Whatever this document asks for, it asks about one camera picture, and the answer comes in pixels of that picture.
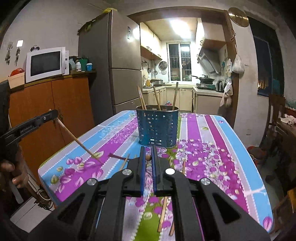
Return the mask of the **operator left hand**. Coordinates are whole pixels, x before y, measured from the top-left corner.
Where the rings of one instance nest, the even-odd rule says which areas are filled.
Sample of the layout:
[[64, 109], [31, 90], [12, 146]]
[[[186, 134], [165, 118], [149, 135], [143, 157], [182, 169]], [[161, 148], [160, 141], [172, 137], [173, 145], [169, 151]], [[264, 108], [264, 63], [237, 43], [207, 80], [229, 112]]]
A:
[[27, 185], [29, 175], [21, 147], [18, 148], [14, 161], [1, 161], [1, 175], [3, 177], [2, 184], [5, 188], [9, 187], [10, 182], [18, 189], [24, 188]]

